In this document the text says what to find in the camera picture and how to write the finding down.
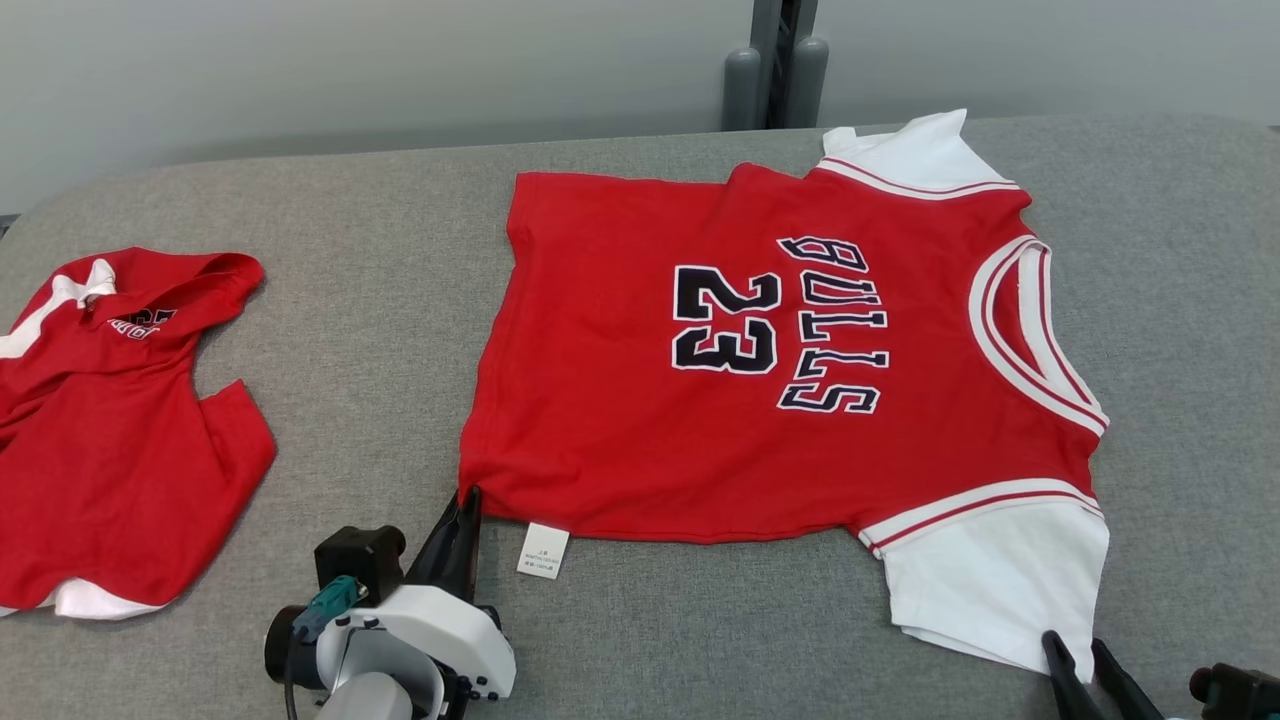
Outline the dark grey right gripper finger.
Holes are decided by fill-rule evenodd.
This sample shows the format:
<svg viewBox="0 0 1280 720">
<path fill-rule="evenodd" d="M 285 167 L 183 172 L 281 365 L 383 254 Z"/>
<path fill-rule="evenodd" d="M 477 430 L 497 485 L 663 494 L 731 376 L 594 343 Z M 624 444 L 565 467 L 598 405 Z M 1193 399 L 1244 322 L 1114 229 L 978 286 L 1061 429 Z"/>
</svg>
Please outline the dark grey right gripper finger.
<svg viewBox="0 0 1280 720">
<path fill-rule="evenodd" d="M 1092 641 L 1092 656 L 1094 679 L 1117 706 L 1123 720 L 1166 720 L 1101 638 Z"/>
<path fill-rule="evenodd" d="M 1076 662 L 1057 632 L 1042 635 L 1042 648 L 1059 711 L 1059 720 L 1105 720 L 1085 684 L 1076 676 Z"/>
</svg>

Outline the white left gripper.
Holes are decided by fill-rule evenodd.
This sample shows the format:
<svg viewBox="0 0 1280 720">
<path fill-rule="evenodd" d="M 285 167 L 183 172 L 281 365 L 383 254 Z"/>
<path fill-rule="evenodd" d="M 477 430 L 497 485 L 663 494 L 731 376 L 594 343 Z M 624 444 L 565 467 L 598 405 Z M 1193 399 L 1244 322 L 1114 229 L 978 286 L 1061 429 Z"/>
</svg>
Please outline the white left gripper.
<svg viewBox="0 0 1280 720">
<path fill-rule="evenodd" d="M 452 497 L 404 573 L 406 584 L 434 587 L 401 587 L 376 607 L 348 612 L 346 680 L 383 673 L 412 698 L 443 698 L 443 665 L 483 698 L 511 696 L 513 648 L 489 614 L 466 602 L 475 601 L 481 523 L 480 487 Z"/>
</svg>

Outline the red Bulls 23 jersey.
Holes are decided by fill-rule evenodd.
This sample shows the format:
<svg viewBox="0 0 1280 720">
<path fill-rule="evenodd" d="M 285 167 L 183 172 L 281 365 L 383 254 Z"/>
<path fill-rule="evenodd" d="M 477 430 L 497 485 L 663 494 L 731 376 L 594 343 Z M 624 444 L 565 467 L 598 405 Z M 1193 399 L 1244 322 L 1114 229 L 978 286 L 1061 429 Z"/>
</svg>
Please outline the red Bulls 23 jersey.
<svg viewBox="0 0 1280 720">
<path fill-rule="evenodd" d="M 837 128 L 805 176 L 526 172 L 460 487 L 486 512 L 614 541 L 845 528 L 892 623 L 1091 682 L 1108 419 L 1052 325 L 1030 195 L 964 110 Z"/>
</svg>

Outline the grey rounded post foot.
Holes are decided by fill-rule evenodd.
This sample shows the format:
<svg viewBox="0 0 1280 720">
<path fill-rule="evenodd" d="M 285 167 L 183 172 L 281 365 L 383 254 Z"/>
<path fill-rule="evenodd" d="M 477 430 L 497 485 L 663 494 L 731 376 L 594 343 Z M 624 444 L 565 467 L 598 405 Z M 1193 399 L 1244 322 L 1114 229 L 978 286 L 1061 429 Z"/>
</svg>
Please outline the grey rounded post foot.
<svg viewBox="0 0 1280 720">
<path fill-rule="evenodd" d="M 719 129 L 722 132 L 753 131 L 760 127 L 759 79 L 762 56 L 754 47 L 736 49 L 723 64 L 723 86 Z"/>
<path fill-rule="evenodd" d="M 795 44 L 791 55 L 783 123 L 786 128 L 817 127 L 829 60 L 829 45 L 817 36 Z"/>
</svg>

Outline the grey metal partition post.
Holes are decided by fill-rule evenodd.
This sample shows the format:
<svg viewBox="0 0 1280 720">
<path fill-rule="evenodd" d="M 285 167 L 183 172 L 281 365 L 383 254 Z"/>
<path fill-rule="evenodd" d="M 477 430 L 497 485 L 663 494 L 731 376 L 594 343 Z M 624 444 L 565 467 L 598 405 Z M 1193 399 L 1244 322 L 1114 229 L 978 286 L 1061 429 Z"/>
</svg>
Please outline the grey metal partition post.
<svg viewBox="0 0 1280 720">
<path fill-rule="evenodd" d="M 785 127 L 785 104 L 791 55 L 799 40 L 817 36 L 818 3 L 819 0 L 754 0 L 750 47 L 762 56 L 758 129 L 790 129 Z"/>
</svg>

